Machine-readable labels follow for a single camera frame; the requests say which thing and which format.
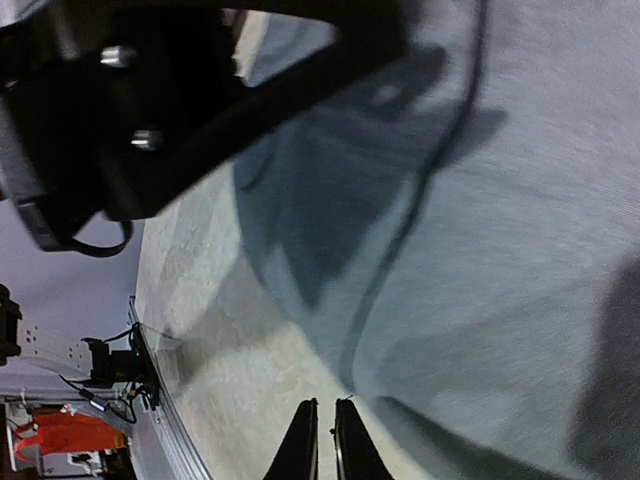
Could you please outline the grey garment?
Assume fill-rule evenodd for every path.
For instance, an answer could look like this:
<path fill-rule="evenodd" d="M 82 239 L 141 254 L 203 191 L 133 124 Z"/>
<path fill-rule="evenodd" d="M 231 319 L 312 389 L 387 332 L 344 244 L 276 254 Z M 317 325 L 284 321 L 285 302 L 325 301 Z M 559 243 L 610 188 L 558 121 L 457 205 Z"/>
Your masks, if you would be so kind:
<path fill-rule="evenodd" d="M 637 478 L 638 3 L 403 13 L 403 59 L 237 157 L 257 275 L 432 474 Z"/>

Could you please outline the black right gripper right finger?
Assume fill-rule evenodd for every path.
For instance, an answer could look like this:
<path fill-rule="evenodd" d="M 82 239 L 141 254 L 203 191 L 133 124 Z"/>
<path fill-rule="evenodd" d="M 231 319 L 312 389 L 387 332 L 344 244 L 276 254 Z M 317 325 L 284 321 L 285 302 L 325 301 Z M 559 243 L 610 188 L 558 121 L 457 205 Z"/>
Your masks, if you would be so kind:
<path fill-rule="evenodd" d="M 338 399 L 332 429 L 340 480 L 393 480 L 375 447 L 355 404 Z"/>

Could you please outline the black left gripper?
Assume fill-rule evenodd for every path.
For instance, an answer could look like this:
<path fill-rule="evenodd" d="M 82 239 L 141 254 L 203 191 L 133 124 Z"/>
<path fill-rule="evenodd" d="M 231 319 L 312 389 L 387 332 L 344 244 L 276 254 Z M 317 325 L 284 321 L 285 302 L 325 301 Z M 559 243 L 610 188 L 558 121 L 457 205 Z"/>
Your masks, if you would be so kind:
<path fill-rule="evenodd" d="M 223 164 L 240 96 L 226 29 L 1 33 L 1 191 L 44 250 L 80 250 L 96 215 L 125 239 Z"/>

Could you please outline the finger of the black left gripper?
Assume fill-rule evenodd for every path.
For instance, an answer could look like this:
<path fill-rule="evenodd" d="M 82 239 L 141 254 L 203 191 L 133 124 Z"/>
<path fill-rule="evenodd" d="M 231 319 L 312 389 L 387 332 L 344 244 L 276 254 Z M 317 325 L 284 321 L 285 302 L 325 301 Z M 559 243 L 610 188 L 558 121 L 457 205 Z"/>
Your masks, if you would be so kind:
<path fill-rule="evenodd" d="M 396 1 L 222 1 L 220 7 L 316 20 L 333 42 L 256 87 L 241 87 L 177 150 L 164 174 L 172 201 L 280 124 L 400 58 L 406 49 Z"/>

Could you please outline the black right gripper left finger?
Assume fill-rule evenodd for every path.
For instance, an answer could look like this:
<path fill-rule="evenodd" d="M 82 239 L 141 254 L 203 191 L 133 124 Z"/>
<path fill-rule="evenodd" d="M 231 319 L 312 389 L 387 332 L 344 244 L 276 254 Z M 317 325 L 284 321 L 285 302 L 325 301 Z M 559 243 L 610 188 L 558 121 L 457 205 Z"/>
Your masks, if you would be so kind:
<path fill-rule="evenodd" d="M 302 401 L 267 471 L 267 480 L 318 479 L 318 402 Z"/>

